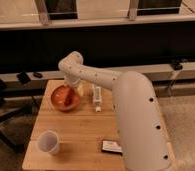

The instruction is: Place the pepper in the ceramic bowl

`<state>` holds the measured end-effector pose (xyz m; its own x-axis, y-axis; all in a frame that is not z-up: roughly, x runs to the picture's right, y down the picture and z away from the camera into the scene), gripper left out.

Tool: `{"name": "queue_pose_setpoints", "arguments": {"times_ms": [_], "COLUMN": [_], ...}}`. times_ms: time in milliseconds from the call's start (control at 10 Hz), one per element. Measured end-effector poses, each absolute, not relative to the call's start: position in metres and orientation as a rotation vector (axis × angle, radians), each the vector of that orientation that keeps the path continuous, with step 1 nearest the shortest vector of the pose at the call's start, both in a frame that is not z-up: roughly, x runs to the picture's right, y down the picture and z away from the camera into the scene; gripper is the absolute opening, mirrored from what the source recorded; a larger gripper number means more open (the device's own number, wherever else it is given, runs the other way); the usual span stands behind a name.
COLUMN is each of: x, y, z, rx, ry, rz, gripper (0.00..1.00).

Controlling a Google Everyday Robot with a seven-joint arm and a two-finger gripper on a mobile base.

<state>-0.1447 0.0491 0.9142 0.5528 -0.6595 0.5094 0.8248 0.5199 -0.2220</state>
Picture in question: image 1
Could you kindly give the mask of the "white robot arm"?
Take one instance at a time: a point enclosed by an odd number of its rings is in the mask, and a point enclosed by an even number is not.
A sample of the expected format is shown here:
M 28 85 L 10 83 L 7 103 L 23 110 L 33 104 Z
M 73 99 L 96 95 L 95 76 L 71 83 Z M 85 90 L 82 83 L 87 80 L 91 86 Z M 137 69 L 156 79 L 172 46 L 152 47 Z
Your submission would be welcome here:
M 173 171 L 160 107 L 145 75 L 85 66 L 77 51 L 63 58 L 58 68 L 72 87 L 83 79 L 112 91 L 126 171 Z

